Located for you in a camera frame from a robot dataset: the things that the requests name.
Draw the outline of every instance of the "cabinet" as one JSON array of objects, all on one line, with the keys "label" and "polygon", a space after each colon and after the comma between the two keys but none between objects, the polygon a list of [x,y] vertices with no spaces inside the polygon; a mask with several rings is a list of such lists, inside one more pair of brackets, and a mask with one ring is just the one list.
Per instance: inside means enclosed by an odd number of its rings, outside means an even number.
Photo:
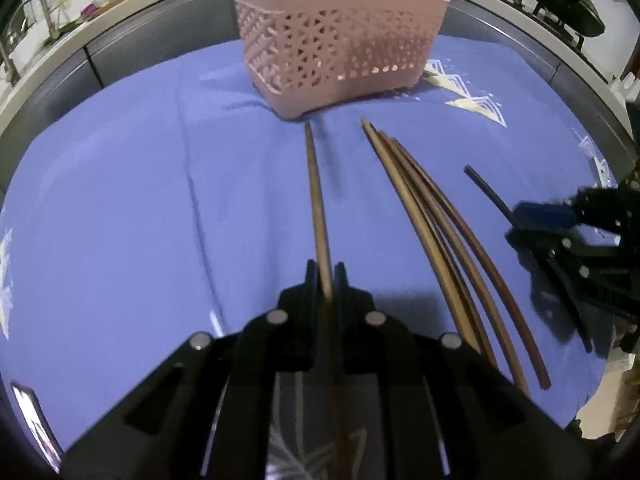
[{"label": "cabinet", "polygon": [[467,0],[449,0],[440,34],[498,43],[516,51],[545,81],[551,81],[560,60],[528,34]]},{"label": "cabinet", "polygon": [[238,38],[234,0],[163,0],[86,47],[107,86],[167,59]]},{"label": "cabinet", "polygon": [[2,200],[31,141],[100,88],[84,49],[80,49],[31,94],[0,136]]}]

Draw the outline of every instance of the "gas stove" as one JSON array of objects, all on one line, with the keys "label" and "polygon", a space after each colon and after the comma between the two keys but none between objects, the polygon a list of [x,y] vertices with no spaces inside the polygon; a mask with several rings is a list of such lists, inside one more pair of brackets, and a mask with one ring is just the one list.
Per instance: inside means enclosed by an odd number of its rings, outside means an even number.
[{"label": "gas stove", "polygon": [[582,46],[584,43],[584,37],[572,29],[568,29],[567,26],[554,16],[551,12],[538,4],[534,9],[523,3],[522,0],[500,0],[511,7],[519,10],[530,19],[535,20],[542,27],[546,28],[549,32],[555,35],[556,38],[561,40],[566,46],[573,50],[582,60],[587,63],[600,78],[607,82],[607,79],[600,73],[600,71],[593,65],[593,63],[582,52]]}]

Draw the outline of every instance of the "perforated basket wall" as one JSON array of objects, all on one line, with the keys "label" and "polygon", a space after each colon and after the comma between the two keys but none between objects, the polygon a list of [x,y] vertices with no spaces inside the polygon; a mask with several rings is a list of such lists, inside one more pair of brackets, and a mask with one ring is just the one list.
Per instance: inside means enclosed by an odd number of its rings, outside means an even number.
[{"label": "perforated basket wall", "polygon": [[448,0],[236,0],[252,81],[283,118],[413,86]]}]

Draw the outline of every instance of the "countertop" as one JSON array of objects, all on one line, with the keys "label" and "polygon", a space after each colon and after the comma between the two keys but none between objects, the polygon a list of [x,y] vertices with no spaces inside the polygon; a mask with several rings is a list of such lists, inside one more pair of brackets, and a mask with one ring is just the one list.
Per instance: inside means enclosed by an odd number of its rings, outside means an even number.
[{"label": "countertop", "polygon": [[[0,84],[0,135],[4,132],[14,115],[22,107],[31,93],[41,85],[45,79],[73,53],[84,47],[93,38],[96,38],[108,28],[113,27],[128,16],[139,12],[145,7],[160,0],[123,0],[100,16],[89,22],[83,23],[76,30],[55,43],[49,50],[39,54],[29,63],[30,68],[13,88],[9,88],[4,82]],[[534,20],[522,14],[519,10],[509,6],[500,0],[469,0],[483,7],[497,16],[502,17],[516,27],[520,28],[553,54],[567,64],[578,76],[580,76],[602,101],[610,108],[626,131],[631,135],[631,126],[628,115],[622,104],[610,92],[606,83],[584,62],[573,50],[566,46],[544,27]]]}]

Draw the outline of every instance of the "faucet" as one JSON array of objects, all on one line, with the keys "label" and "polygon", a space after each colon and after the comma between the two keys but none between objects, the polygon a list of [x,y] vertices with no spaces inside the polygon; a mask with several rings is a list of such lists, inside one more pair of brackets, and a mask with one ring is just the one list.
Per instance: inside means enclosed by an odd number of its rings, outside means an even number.
[{"label": "faucet", "polygon": [[[13,23],[14,19],[15,19],[15,15],[18,14],[18,12],[20,11],[21,8],[23,8],[26,4],[28,4],[29,2],[32,2],[33,0],[24,0],[15,10],[14,13],[11,15],[11,18],[9,19],[9,25],[7,27],[10,27],[11,24]],[[49,6],[47,5],[47,1],[46,0],[38,0],[40,2],[40,5],[42,6],[42,13],[44,14],[44,19],[47,22],[47,27],[49,27],[49,37],[52,40],[57,40],[60,36],[60,31],[56,28],[56,26],[53,24],[53,20],[51,19],[51,14],[49,13]]]},{"label": "faucet", "polygon": [[16,86],[20,81],[20,75],[15,67],[14,61],[7,54],[2,40],[0,40],[0,56],[2,56],[2,62],[4,62],[4,77],[11,86]]},{"label": "faucet", "polygon": [[[29,2],[32,2],[33,0],[24,0],[15,10],[14,13],[11,15],[11,18],[9,19],[8,25],[7,25],[7,29],[9,29],[11,27],[11,24],[13,23],[14,19],[15,19],[15,15],[18,14],[18,12],[20,11],[21,8],[23,8],[26,4],[28,4]],[[56,26],[53,24],[53,20],[51,19],[51,14],[49,13],[49,7],[47,6],[47,1],[46,0],[38,0],[40,2],[40,5],[42,6],[42,13],[44,14],[44,19],[47,22],[47,27],[49,28],[49,37],[55,41],[60,37],[60,31],[56,28]],[[26,26],[26,19],[25,21],[22,23],[22,28],[24,28]],[[2,61],[4,62],[4,74],[5,74],[5,78],[6,80],[9,82],[9,84],[11,86],[15,86],[18,81],[20,81],[20,75],[18,74],[18,71],[16,70],[15,67],[15,63],[11,60],[11,58],[9,58],[9,55],[6,52],[6,49],[4,48],[4,45],[2,44],[2,41],[0,40],[0,56],[2,56]]]}]

